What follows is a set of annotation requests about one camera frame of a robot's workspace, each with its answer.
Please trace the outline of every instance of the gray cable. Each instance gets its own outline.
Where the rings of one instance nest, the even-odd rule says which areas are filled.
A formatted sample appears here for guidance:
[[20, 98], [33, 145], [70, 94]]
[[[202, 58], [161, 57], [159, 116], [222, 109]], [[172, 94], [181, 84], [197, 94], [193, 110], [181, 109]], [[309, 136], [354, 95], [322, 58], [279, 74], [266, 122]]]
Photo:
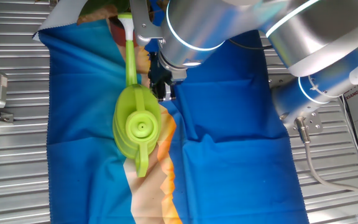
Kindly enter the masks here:
[[311, 153], [310, 153], [310, 144], [309, 143], [305, 143], [305, 149], [306, 149], [306, 158], [308, 161], [308, 165], [310, 168], [310, 172], [311, 175], [313, 175], [313, 177], [320, 183], [322, 183], [323, 185], [329, 186], [329, 187], [336, 187], [339, 189], [343, 189], [343, 190], [351, 190], [354, 192], [358, 192], [358, 187], [353, 187], [350, 185], [344, 185], [344, 184], [334, 184], [334, 183], [330, 183], [324, 179], [322, 179], [316, 172], [316, 170], [313, 167], [313, 163], [311, 162]]

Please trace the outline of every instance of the wrinkled fabric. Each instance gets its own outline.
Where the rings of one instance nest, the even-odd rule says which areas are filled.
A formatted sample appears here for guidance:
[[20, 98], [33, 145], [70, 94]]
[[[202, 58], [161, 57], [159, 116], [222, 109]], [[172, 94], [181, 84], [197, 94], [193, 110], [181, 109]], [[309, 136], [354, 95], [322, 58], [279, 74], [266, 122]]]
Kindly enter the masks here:
[[[125, 63], [106, 21], [45, 29], [39, 37], [51, 56], [52, 223], [135, 223], [126, 158], [112, 135]], [[234, 40], [261, 45], [256, 31]], [[169, 142], [175, 221], [308, 223], [263, 51], [226, 42], [189, 69], [176, 91], [176, 101], [162, 104], [176, 125]]]

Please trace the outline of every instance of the watering can handle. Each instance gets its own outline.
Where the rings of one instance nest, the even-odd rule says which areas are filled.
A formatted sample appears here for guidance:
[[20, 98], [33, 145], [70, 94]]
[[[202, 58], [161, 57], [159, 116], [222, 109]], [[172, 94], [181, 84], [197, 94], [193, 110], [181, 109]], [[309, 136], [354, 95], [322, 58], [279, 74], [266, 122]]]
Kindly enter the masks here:
[[126, 85], [128, 87], [137, 84], [135, 48], [131, 40], [126, 42], [126, 60]]
[[149, 168], [149, 155], [147, 154], [147, 143], [139, 145], [139, 151], [137, 152], [136, 159], [136, 173], [138, 177], [145, 177], [147, 168]]

